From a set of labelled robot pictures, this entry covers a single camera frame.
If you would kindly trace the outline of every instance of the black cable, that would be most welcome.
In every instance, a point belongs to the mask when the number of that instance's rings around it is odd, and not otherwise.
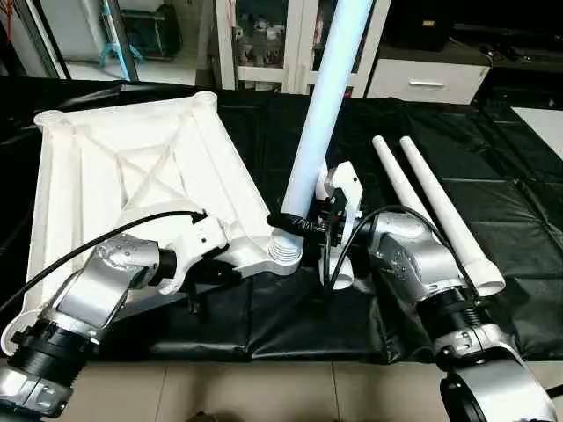
[[[333,222],[329,218],[328,226],[325,232],[325,245],[323,247],[323,285],[327,291],[332,290],[329,288],[331,281],[330,262],[331,262],[331,243],[333,241]]]
[[[196,217],[198,219],[201,218],[200,213],[196,213],[194,211],[165,211],[163,213],[156,213],[153,215],[147,215],[146,217],[139,218],[138,220],[134,220],[132,222],[128,222],[127,224],[123,224],[122,226],[108,231],[102,236],[96,237],[92,239],[90,242],[86,242],[85,244],[78,246],[74,251],[67,253],[66,255],[57,259],[53,264],[50,266],[42,269],[39,271],[34,277],[32,277],[20,290],[14,293],[10,299],[0,305],[0,313],[3,312],[6,308],[8,308],[15,300],[17,300],[21,295],[25,292],[30,290],[32,287],[37,285],[41,280],[51,274],[54,270],[58,267],[62,266],[63,264],[67,263],[75,256],[80,255],[82,252],[89,250],[91,247],[96,246],[97,244],[101,244],[102,242],[106,241],[107,239],[119,235],[120,233],[124,232],[125,230],[129,230],[135,226],[141,225],[145,222],[150,222],[152,220],[157,220],[159,218],[170,217],[173,215],[191,215],[192,217]]]
[[[457,254],[455,253],[455,251],[451,247],[450,242],[448,242],[448,239],[446,239],[442,235],[442,233],[440,233],[438,231],[438,229],[435,227],[435,225],[428,218],[426,218],[424,215],[422,215],[418,211],[415,211],[415,210],[413,210],[412,208],[409,208],[409,207],[405,207],[404,205],[387,205],[385,207],[380,207],[378,209],[375,209],[375,210],[367,213],[360,220],[358,225],[354,228],[354,231],[352,231],[350,238],[347,240],[346,244],[342,248],[342,252],[340,253],[338,261],[336,262],[336,266],[334,267],[333,276],[332,276],[330,283],[329,283],[329,286],[328,286],[329,291],[332,291],[334,289],[334,284],[336,283],[336,279],[338,278],[338,275],[340,273],[340,269],[342,267],[342,264],[344,263],[344,258],[346,257],[348,250],[350,249],[350,246],[352,245],[352,242],[354,241],[355,237],[358,235],[360,230],[362,230],[362,227],[365,226],[371,219],[374,219],[378,215],[385,213],[385,212],[407,213],[407,214],[410,214],[413,217],[417,218],[421,222],[423,222],[430,229],[430,231],[432,231],[432,233],[436,236],[436,238],[440,241],[440,243],[443,244],[444,247],[448,249],[448,251],[450,251],[452,257],[456,261],[456,265],[459,268],[459,272],[463,275],[463,277],[464,277],[464,279],[467,283],[468,288],[473,292],[474,298],[479,298],[479,292],[477,291],[477,288],[475,288],[473,281],[469,277],[469,274],[465,271],[463,264],[461,263],[461,261],[457,257]]]

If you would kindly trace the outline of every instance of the tiled floor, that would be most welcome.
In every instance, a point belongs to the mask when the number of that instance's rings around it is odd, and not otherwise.
[[[563,362],[532,363],[544,386]],[[413,363],[92,365],[62,422],[185,422],[197,411],[226,422],[440,422],[442,373]],[[556,399],[563,416],[563,397]]]
[[[195,84],[197,61],[197,33],[186,36],[178,54],[170,61],[146,60],[137,63],[137,74],[143,82],[161,82],[166,84]],[[92,81],[113,81],[122,79],[119,63],[108,59],[104,68],[96,62],[67,62],[73,79]]]
[[[563,112],[520,107],[513,109],[563,160]]]

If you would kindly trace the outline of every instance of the white pipe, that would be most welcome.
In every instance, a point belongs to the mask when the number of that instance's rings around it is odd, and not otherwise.
[[[506,286],[501,272],[487,259],[413,140],[409,136],[403,136],[400,143],[451,245],[479,294],[488,296],[500,292]]]
[[[400,203],[405,207],[418,211],[434,224],[430,214],[424,208],[424,205],[422,205],[419,195],[416,194],[411,182],[408,181],[403,169],[401,169],[395,159],[395,156],[391,153],[385,139],[378,135],[371,140],[371,143],[373,148],[376,149],[376,153],[379,156],[381,163],[384,165],[385,172],[393,185],[393,189],[395,189],[395,193],[397,194]]]
[[[309,213],[318,174],[325,161],[326,150],[333,135],[334,124],[354,66],[371,4],[372,0],[339,0],[337,3],[318,80],[309,104],[288,189],[281,207],[283,213],[302,217],[306,217]],[[285,258],[288,257],[287,253],[300,256],[303,239],[287,233],[283,235],[285,239],[276,247],[270,248],[270,251],[276,248],[279,250],[280,244],[283,243],[286,250]]]

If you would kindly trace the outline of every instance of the black tarp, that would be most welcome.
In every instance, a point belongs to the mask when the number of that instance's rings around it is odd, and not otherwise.
[[[192,95],[165,84],[0,78],[0,268],[6,298],[24,282],[41,135],[33,116]],[[270,209],[287,184],[309,99],[219,92],[219,115]],[[397,203],[370,140],[383,135],[398,160],[410,135],[507,280],[494,298],[499,324],[524,357],[563,357],[563,162],[509,107],[346,99],[329,164],[350,160],[367,208]],[[409,166],[404,165],[409,173]],[[260,274],[207,295],[208,318],[183,302],[117,323],[102,359],[430,360],[428,338],[377,273],[375,295],[319,294],[313,259],[288,277]],[[18,306],[0,316],[0,324]]]

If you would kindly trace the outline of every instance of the cabinet drawer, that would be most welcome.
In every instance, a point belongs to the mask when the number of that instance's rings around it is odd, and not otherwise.
[[[368,98],[469,104],[488,70],[487,66],[381,59]]]

